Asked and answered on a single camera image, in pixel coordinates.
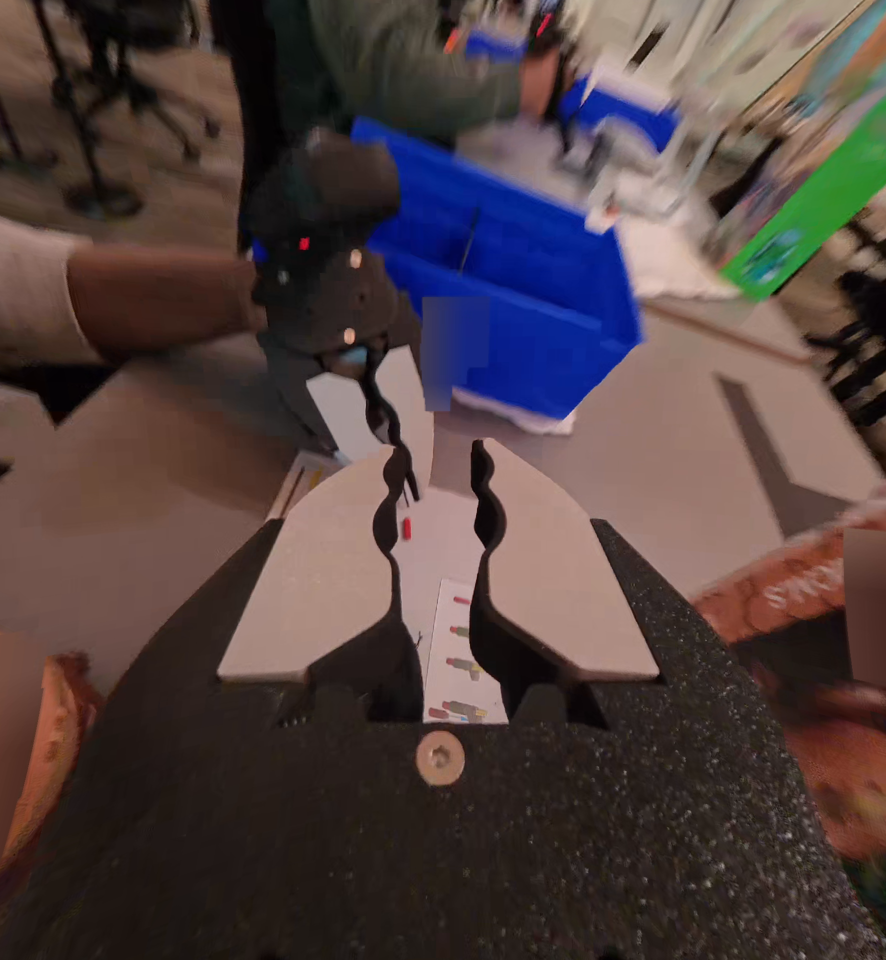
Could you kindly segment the peach brick flowerpot model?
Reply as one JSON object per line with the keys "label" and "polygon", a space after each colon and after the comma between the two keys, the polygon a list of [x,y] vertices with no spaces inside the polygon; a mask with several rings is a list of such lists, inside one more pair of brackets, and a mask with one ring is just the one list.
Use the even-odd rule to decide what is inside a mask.
{"label": "peach brick flowerpot model", "polygon": [[89,656],[81,652],[55,654],[44,662],[40,711],[4,847],[4,866],[13,867],[29,856],[75,771],[85,736],[102,711],[104,698],[89,675]]}

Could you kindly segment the grey desk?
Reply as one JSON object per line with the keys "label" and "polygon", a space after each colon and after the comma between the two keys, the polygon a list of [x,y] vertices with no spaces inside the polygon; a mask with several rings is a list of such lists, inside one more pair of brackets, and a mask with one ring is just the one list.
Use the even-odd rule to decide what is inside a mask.
{"label": "grey desk", "polygon": [[[648,310],[569,437],[438,414],[433,483],[469,495],[473,439],[493,437],[685,596],[867,498],[883,473],[779,308],[722,312],[736,326],[708,332]],[[253,340],[128,364],[0,479],[0,630],[88,653],[110,690],[260,529],[292,461]]]}

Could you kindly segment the open instruction booklet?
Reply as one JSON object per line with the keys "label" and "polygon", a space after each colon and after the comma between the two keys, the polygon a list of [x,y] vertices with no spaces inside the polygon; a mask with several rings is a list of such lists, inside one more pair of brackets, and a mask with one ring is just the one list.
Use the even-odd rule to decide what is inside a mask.
{"label": "open instruction booklet", "polygon": [[[309,487],[305,470],[293,470],[281,490],[270,518],[282,522],[305,495],[338,472]],[[341,686],[362,701],[368,720],[377,723],[422,723],[433,716],[425,707],[427,680],[443,672],[434,667],[433,656],[445,652],[442,639],[446,626],[467,627],[473,582],[483,548],[473,530],[476,502],[449,491],[431,487],[425,498],[405,507],[403,495],[397,505],[398,538],[392,554],[400,570],[401,616],[415,643],[422,680],[414,671],[397,671],[383,682],[283,682],[275,683],[315,697],[324,688]],[[412,540],[403,542],[400,522],[412,517]]]}

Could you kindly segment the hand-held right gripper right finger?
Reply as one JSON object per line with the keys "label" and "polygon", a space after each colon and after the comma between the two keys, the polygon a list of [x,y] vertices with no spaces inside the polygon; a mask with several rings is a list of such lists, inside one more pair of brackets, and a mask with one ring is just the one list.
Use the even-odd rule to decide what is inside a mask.
{"label": "hand-held right gripper right finger", "polygon": [[473,442],[473,599],[562,681],[652,682],[659,667],[589,514],[494,438]]}

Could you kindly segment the orange floral toy box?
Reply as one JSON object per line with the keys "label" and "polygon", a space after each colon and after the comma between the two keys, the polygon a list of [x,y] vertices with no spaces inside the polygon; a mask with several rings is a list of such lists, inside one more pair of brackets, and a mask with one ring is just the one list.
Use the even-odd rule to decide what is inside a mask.
{"label": "orange floral toy box", "polygon": [[783,725],[836,851],[886,855],[886,483],[692,603]]}

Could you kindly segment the black tripod stand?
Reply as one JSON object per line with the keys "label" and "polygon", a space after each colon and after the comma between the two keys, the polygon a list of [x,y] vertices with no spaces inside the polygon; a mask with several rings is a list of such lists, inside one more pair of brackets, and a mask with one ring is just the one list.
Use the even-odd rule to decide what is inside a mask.
{"label": "black tripod stand", "polygon": [[[87,177],[80,183],[63,190],[65,207],[85,219],[107,223],[129,219],[138,215],[144,201],[138,191],[128,183],[113,180],[103,174],[97,158],[96,135],[84,120],[82,108],[77,102],[75,84],[71,79],[68,61],[60,50],[53,32],[45,3],[29,3],[36,21],[43,49],[53,73],[53,83],[58,101],[68,115],[79,146]],[[42,176],[53,172],[60,162],[59,155],[51,149],[26,150],[17,135],[12,118],[0,91],[0,169],[17,172],[24,176]]]}

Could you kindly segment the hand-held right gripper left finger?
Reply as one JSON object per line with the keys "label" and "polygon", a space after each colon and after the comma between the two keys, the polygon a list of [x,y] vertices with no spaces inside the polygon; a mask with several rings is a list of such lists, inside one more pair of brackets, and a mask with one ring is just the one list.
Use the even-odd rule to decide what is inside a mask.
{"label": "hand-held right gripper left finger", "polygon": [[286,514],[217,667],[223,682],[382,683],[420,658],[402,617],[397,505],[409,456],[383,445]]}

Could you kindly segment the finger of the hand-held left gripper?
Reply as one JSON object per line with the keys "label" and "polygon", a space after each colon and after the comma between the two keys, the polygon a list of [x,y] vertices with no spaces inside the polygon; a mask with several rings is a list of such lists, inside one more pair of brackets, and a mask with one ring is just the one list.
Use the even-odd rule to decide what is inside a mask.
{"label": "finger of the hand-held left gripper", "polygon": [[374,357],[368,358],[361,381],[366,423],[377,440],[406,455],[408,497],[421,501],[432,477],[435,415],[426,407],[421,375],[408,345],[390,348],[377,361]]}
{"label": "finger of the hand-held left gripper", "polygon": [[365,393],[358,380],[326,371],[308,379],[306,389],[342,463],[365,460],[382,449],[369,426]]}

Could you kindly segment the person's left forearm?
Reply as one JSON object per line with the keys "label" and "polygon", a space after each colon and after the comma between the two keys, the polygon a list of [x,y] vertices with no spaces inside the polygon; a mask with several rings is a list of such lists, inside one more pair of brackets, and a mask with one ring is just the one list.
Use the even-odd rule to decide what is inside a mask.
{"label": "person's left forearm", "polygon": [[199,248],[95,243],[0,217],[0,370],[100,365],[266,326],[253,265]]}

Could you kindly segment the green toy box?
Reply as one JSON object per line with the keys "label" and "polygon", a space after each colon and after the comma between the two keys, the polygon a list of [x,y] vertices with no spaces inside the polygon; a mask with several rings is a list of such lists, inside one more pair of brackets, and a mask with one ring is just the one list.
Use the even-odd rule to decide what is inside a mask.
{"label": "green toy box", "polygon": [[857,97],[826,100],[785,139],[706,247],[751,301],[773,294],[886,187],[886,63]]}

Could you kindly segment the large blue plastic bin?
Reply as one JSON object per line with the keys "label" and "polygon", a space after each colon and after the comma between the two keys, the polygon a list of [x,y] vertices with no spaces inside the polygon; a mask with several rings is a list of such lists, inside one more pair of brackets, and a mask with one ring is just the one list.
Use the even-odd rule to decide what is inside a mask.
{"label": "large blue plastic bin", "polygon": [[352,138],[397,166],[400,210],[369,245],[417,313],[427,298],[489,302],[487,361],[459,388],[562,421],[641,344],[614,229],[370,119]]}

